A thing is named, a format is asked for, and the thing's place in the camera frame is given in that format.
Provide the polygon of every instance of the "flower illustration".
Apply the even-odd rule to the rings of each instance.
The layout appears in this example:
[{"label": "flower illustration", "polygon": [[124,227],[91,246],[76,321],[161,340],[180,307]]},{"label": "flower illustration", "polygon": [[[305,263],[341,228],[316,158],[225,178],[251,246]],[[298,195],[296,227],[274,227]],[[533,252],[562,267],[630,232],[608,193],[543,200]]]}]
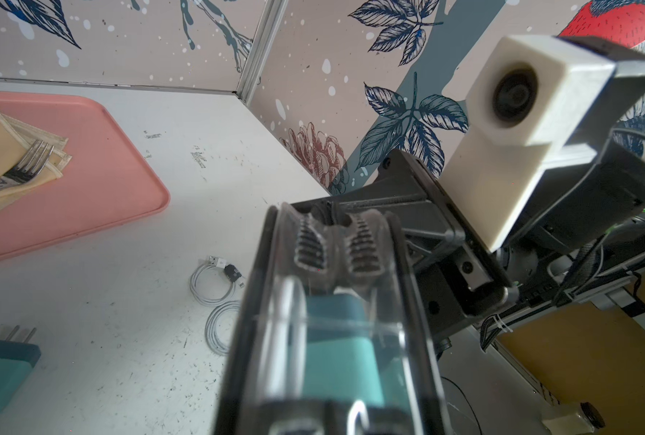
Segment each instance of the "flower illustration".
[{"label": "flower illustration", "polygon": [[330,194],[344,193],[349,172],[336,137],[316,132],[313,123],[309,123],[301,126],[298,133],[288,129],[288,140],[279,140]]}]

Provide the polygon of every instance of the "teal power adapter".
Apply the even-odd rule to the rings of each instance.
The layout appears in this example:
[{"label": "teal power adapter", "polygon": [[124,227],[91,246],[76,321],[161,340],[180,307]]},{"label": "teal power adapter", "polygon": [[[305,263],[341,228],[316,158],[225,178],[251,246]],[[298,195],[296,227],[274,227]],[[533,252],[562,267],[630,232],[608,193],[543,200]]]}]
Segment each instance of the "teal power adapter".
[{"label": "teal power adapter", "polygon": [[28,343],[36,328],[32,329],[22,343],[11,341],[19,328],[20,326],[16,326],[6,340],[0,340],[0,412],[9,404],[42,354],[36,344]]}]

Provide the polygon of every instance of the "metal trim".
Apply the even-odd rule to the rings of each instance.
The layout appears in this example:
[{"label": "metal trim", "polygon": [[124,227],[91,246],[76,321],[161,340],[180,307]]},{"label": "metal trim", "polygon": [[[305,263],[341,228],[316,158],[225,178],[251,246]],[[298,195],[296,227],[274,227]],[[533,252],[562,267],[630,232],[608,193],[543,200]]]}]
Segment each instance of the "metal trim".
[{"label": "metal trim", "polygon": [[236,88],[236,95],[245,103],[246,107],[250,107],[255,88],[259,84],[258,80],[262,75],[262,70],[272,49],[276,31],[282,22],[287,5],[288,0],[269,0],[265,4],[265,10],[257,25],[257,30],[255,30],[250,55],[245,61],[245,66],[242,69],[240,81]]}]

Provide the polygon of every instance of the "floral wall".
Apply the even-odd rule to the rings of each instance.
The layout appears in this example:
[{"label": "floral wall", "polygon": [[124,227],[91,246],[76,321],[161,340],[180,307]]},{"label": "floral wall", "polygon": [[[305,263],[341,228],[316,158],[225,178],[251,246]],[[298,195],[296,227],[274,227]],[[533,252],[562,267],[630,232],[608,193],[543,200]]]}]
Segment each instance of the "floral wall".
[{"label": "floral wall", "polygon": [[[394,148],[440,177],[487,57],[528,33],[645,52],[645,0],[290,0],[251,109],[331,194],[372,180]],[[620,123],[645,131],[645,96]]]},{"label": "floral wall", "polygon": [[0,77],[235,91],[263,0],[0,0]]}]

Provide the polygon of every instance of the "coiled cable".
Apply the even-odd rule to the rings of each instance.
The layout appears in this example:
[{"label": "coiled cable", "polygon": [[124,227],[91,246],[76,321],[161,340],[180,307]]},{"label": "coiled cable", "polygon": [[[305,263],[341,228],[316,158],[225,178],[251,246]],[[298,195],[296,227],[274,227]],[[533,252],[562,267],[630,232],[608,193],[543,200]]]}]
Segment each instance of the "coiled cable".
[{"label": "coiled cable", "polygon": [[196,291],[196,280],[199,277],[199,274],[204,272],[205,270],[213,269],[216,266],[210,265],[209,263],[204,263],[202,266],[199,266],[196,268],[196,270],[192,273],[192,276],[190,276],[190,291],[192,294],[195,296],[195,299],[202,305],[207,306],[207,307],[215,307],[220,305],[222,302],[227,300],[228,298],[231,297],[234,291],[236,291],[236,283],[232,282],[231,287],[229,287],[229,290],[226,292],[223,297],[219,299],[209,299],[205,298],[202,295],[199,294],[198,291]]},{"label": "coiled cable", "polygon": [[206,319],[206,326],[204,327],[206,344],[214,353],[221,356],[226,356],[228,354],[230,346],[225,345],[221,339],[219,339],[217,326],[219,318],[228,311],[240,311],[240,302],[230,301],[214,308],[214,311],[211,312],[209,318]]}]

